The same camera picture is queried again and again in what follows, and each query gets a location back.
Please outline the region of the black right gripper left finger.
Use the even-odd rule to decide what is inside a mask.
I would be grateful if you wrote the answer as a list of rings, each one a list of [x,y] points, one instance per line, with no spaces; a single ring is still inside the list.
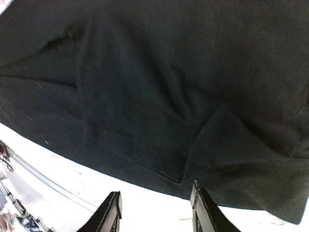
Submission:
[[[111,192],[83,226],[84,232],[118,232],[122,218],[122,199],[119,191]]]

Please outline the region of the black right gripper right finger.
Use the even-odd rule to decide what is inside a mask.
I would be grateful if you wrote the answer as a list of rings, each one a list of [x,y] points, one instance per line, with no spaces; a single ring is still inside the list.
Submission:
[[[197,181],[193,184],[190,203],[193,210],[194,232],[239,232]]]

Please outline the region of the black t-shirt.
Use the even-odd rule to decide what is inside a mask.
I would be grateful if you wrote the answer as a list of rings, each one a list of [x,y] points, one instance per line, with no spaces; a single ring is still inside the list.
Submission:
[[[101,173],[298,224],[309,196],[306,0],[15,0],[0,121]]]

